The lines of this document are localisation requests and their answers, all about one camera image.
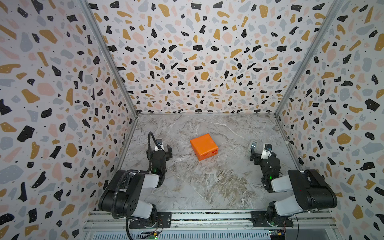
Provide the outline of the white tape dispenser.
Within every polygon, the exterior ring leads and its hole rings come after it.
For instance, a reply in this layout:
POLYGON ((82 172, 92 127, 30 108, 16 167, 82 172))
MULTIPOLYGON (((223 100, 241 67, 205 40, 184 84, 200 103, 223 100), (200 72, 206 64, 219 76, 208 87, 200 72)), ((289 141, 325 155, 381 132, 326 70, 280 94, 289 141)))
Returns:
POLYGON ((250 158, 251 155, 255 152, 255 149, 257 148, 257 146, 258 146, 258 142, 256 140, 251 140, 247 147, 245 156, 247 158, 250 158))

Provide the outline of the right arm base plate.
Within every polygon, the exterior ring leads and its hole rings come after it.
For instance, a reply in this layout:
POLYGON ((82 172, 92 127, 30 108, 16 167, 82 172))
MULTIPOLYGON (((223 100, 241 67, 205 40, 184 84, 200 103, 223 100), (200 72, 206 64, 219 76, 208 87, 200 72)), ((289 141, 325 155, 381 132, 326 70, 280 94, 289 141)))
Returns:
POLYGON ((267 211, 251 211, 253 227, 293 227, 293 221, 287 216, 279 216, 267 211))

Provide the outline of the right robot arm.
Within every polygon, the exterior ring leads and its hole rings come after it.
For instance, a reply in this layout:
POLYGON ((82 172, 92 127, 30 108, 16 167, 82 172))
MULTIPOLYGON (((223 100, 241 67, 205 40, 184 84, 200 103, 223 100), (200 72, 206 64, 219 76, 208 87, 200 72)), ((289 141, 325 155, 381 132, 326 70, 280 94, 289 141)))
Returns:
POLYGON ((264 144, 262 152, 256 146, 249 150, 250 161, 260 166, 261 182, 269 193, 293 194, 283 200, 272 201, 265 211, 252 211, 254 227, 292 227, 290 217, 310 210, 332 209, 337 206, 337 196, 316 170, 289 170, 281 173, 281 161, 273 152, 271 144, 264 144))

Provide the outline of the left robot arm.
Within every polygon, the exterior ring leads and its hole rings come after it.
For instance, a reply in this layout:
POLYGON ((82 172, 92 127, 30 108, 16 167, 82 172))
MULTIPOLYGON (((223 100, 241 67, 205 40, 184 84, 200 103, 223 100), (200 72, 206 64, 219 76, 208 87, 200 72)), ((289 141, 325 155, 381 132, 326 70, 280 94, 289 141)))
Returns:
POLYGON ((167 173, 166 163, 173 157, 170 146, 148 150, 149 170, 118 170, 99 200, 99 210, 114 219, 134 220, 141 227, 152 228, 159 223, 157 207, 140 200, 143 189, 162 186, 167 173))

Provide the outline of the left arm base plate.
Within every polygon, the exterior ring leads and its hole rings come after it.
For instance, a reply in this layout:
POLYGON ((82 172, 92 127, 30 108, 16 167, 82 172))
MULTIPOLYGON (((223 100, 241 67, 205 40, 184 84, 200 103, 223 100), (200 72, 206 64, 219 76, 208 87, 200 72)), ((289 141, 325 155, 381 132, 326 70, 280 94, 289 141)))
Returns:
POLYGON ((172 222, 172 212, 157 212, 149 219, 137 218, 130 222, 130 229, 169 229, 172 222))

